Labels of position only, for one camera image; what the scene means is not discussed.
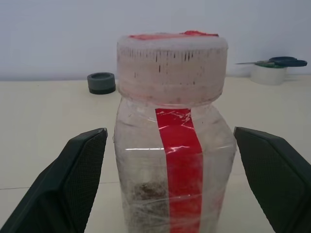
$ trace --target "scissors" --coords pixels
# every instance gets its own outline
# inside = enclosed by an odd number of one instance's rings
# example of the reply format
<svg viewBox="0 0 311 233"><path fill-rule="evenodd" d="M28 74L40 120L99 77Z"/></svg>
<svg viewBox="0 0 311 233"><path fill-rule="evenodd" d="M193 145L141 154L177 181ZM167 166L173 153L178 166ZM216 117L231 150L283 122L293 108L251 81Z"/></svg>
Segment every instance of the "scissors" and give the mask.
<svg viewBox="0 0 311 233"><path fill-rule="evenodd" d="M308 62L304 60L298 60L294 57L273 57L270 58L268 61L258 61L258 62L244 62L244 63L236 63L237 65L244 65L244 64L269 64L274 63L274 65L280 67L305 67Z"/></svg>

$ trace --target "blue scissors handle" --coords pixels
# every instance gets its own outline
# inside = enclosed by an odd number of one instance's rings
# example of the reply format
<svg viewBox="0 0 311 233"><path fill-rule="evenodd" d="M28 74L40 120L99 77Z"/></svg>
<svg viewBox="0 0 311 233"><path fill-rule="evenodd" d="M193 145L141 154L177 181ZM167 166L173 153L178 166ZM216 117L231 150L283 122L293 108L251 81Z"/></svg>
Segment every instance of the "blue scissors handle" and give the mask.
<svg viewBox="0 0 311 233"><path fill-rule="evenodd" d="M308 64L308 62L297 60L294 57L273 57L269 59L269 62L274 62L275 65L281 67L305 67Z"/></svg>

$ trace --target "red tape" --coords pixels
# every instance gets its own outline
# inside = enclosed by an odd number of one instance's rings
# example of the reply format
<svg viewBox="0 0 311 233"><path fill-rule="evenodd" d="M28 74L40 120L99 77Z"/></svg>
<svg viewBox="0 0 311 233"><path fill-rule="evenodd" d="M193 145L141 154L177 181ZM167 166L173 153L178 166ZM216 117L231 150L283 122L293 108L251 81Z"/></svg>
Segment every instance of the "red tape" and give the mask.
<svg viewBox="0 0 311 233"><path fill-rule="evenodd" d="M156 109L166 153L170 233L199 233L203 155L190 109Z"/></svg>

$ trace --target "plastic bottle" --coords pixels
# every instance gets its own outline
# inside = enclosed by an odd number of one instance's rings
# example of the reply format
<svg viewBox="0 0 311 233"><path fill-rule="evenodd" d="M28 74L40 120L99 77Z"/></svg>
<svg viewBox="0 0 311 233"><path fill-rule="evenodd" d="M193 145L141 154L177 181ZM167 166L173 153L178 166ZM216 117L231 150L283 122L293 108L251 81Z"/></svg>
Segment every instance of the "plastic bottle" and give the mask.
<svg viewBox="0 0 311 233"><path fill-rule="evenodd" d="M227 43L199 32L134 35L117 46L115 151L128 233L213 233L236 152L211 105Z"/></svg>

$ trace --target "table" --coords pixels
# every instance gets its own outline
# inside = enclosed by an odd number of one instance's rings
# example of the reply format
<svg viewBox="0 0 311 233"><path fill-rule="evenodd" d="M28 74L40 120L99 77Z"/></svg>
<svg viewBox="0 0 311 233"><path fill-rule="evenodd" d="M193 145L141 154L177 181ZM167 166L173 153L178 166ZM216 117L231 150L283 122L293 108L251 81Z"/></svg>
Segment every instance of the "table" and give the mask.
<svg viewBox="0 0 311 233"><path fill-rule="evenodd" d="M0 227L70 138L106 127L100 185L85 232L125 232L112 141L120 99L118 92L89 93L86 81L0 82ZM284 137L311 163L310 77L292 77L280 86L229 77L215 106L232 130L243 126ZM218 233L227 232L273 233L250 190L239 153L218 226Z"/></svg>

